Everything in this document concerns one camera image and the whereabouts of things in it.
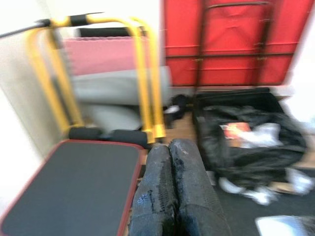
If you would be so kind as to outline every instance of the pink mat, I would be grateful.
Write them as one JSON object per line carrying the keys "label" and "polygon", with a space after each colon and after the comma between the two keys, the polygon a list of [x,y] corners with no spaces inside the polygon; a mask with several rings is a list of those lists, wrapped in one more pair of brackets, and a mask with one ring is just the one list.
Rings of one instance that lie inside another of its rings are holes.
{"label": "pink mat", "polygon": [[65,40],[64,46],[73,75],[135,68],[132,37],[72,38]]}

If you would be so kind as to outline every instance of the black metal bar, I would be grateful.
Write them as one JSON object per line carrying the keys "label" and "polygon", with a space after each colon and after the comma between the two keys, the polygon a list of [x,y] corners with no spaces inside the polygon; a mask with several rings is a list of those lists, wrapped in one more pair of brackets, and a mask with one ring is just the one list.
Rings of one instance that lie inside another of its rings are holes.
{"label": "black metal bar", "polygon": [[252,5],[267,5],[270,4],[268,1],[243,1],[243,2],[233,2],[233,3],[222,3],[208,6],[206,10],[210,10],[218,7],[227,7],[227,6],[252,6]]}
{"label": "black metal bar", "polygon": [[271,22],[272,22],[272,18],[273,18],[273,7],[272,5],[266,7],[267,9],[265,10],[266,13],[266,19],[263,20],[264,22],[264,26],[262,29],[262,34],[261,34],[261,40],[259,43],[259,47],[258,47],[258,53],[262,54],[260,57],[257,58],[255,64],[256,64],[256,70],[253,74],[253,84],[256,86],[259,83],[259,79],[260,79],[260,75],[261,75],[261,71],[263,69],[263,66],[265,64],[265,49],[266,49],[266,43],[268,40],[268,34],[269,34],[269,29],[271,26]]}
{"label": "black metal bar", "polygon": [[[202,55],[201,58],[229,58],[229,57],[276,57],[276,56],[293,56],[294,53],[244,53],[244,54],[210,54]],[[173,55],[166,56],[168,59],[175,58],[198,58],[198,55]]]}
{"label": "black metal bar", "polygon": [[200,38],[199,38],[199,45],[198,45],[198,56],[197,56],[197,71],[196,71],[196,81],[195,81],[195,87],[193,90],[193,94],[195,95],[197,92],[197,89],[200,85],[200,80],[201,80],[201,68],[202,68],[202,48],[203,48],[203,40],[204,40],[204,35],[205,35],[205,30],[206,30],[206,0],[201,0],[201,29],[200,29]]}
{"label": "black metal bar", "polygon": [[[278,86],[282,82],[276,83],[260,83],[259,86]],[[173,85],[172,87],[176,88],[192,88],[194,85]],[[252,83],[247,84],[203,84],[202,87],[252,87]]]}
{"label": "black metal bar", "polygon": [[8,36],[11,36],[11,35],[14,35],[17,33],[22,33],[22,32],[28,31],[28,30],[32,30],[35,28],[41,28],[41,27],[45,27],[44,22],[34,22],[34,23],[30,24],[29,26],[24,27],[24,28],[15,29],[15,30],[12,30],[12,31],[6,32],[6,33],[0,33],[0,38],[8,37]]}
{"label": "black metal bar", "polygon": [[210,9],[219,8],[219,7],[231,7],[231,6],[246,6],[246,5],[268,5],[271,4],[269,1],[248,1],[248,2],[234,2],[234,3],[223,3],[223,4],[214,4],[211,6],[206,6],[206,1],[202,0],[202,17],[201,17],[201,29],[200,29],[200,38],[199,38],[199,47],[198,47],[198,55],[196,58],[197,61],[197,70],[196,70],[196,81],[194,86],[194,95],[196,94],[198,87],[200,86],[201,81],[201,69],[202,69],[202,61],[203,61],[203,41],[205,37],[205,21],[206,21],[206,13]]}

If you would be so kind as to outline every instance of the yellow bar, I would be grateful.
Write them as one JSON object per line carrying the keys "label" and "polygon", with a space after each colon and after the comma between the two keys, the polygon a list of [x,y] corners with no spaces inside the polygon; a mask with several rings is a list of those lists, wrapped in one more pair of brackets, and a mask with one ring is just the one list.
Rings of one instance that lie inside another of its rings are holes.
{"label": "yellow bar", "polygon": [[69,27],[71,26],[70,17],[65,16],[65,17],[51,19],[51,26],[55,28]]}
{"label": "yellow bar", "polygon": [[48,103],[52,109],[53,115],[57,121],[57,124],[62,133],[66,133],[69,128],[69,122],[64,113],[63,107],[59,101],[58,95],[56,94],[55,88],[51,83],[50,75],[47,72],[46,66],[44,64],[44,60],[41,57],[39,50],[36,47],[36,35],[43,28],[32,29],[26,32],[26,49],[27,54],[30,57],[31,64],[35,69],[35,73],[37,75],[37,79],[39,80]]}
{"label": "yellow bar", "polygon": [[143,131],[147,133],[148,143],[154,143],[153,128],[150,113],[150,97],[148,93],[148,82],[145,69],[144,49],[141,42],[141,34],[138,28],[135,28],[129,21],[118,18],[105,18],[99,17],[97,14],[87,15],[87,21],[90,24],[106,23],[106,22],[119,22],[127,27],[131,36],[134,37],[134,46],[136,53],[136,70],[138,74],[138,90],[139,90],[139,103],[140,113],[143,121]]}
{"label": "yellow bar", "polygon": [[153,96],[153,117],[155,127],[155,137],[165,137],[165,126],[163,122],[162,102],[161,102],[161,88],[160,88],[160,74],[159,74],[159,62],[158,62],[158,46],[156,36],[151,27],[143,20],[136,17],[131,18],[134,21],[139,22],[144,31],[147,32],[149,39],[149,54],[150,54],[150,75],[151,75],[151,91]]}
{"label": "yellow bar", "polygon": [[84,126],[80,110],[73,95],[72,86],[70,84],[67,71],[58,52],[58,47],[53,39],[52,33],[53,30],[49,29],[46,35],[47,48],[53,68],[57,73],[58,83],[60,85],[65,104],[69,109],[74,126]]}

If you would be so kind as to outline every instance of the white wall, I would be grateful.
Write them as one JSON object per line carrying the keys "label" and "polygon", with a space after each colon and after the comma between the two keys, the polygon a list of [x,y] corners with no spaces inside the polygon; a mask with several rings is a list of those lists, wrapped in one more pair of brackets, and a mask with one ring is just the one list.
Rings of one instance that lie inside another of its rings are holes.
{"label": "white wall", "polygon": [[[6,1],[0,7],[0,32],[47,18],[49,13],[45,10],[41,1]],[[0,39],[0,65],[0,87],[44,156],[58,141],[60,133],[29,63],[24,34]]]}
{"label": "white wall", "polygon": [[21,191],[42,159],[0,89],[0,216]]}
{"label": "white wall", "polygon": [[[45,17],[48,14],[35,0],[5,1],[0,7],[0,32]],[[24,42],[22,34],[0,39],[0,215],[58,141]]]}
{"label": "white wall", "polygon": [[315,131],[315,14],[310,15],[304,31],[298,54],[291,65],[292,77],[289,82],[293,96],[283,101],[297,120],[312,123]]}

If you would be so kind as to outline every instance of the gray fabric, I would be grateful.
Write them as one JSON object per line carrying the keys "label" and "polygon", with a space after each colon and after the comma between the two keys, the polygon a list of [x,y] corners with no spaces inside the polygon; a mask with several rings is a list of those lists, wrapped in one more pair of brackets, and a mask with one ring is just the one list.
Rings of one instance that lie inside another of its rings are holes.
{"label": "gray fabric", "polygon": [[[72,78],[76,98],[84,103],[138,105],[137,74],[135,70],[74,76]],[[160,67],[160,86],[163,105],[170,99],[170,71]]]}
{"label": "gray fabric", "polygon": [[105,133],[115,129],[135,130],[141,126],[138,112],[124,106],[87,105],[87,115]]}

